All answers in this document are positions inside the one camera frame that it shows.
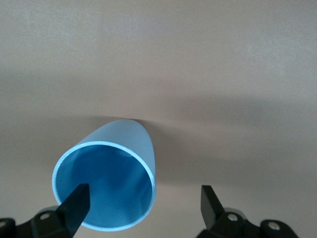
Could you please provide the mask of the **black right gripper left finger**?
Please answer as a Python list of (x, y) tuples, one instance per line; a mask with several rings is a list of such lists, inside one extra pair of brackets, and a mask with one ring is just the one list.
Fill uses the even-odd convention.
[(17, 225), (12, 218), (1, 218), (2, 238), (72, 238), (90, 210), (90, 188), (78, 185), (59, 205), (41, 210), (29, 221)]

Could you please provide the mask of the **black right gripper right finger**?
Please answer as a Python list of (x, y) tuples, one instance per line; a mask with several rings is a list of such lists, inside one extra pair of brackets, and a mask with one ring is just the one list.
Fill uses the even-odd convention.
[(263, 220), (252, 224), (236, 209), (224, 209), (210, 185), (201, 188), (201, 214), (206, 228), (199, 238), (295, 238), (296, 233), (284, 222)]

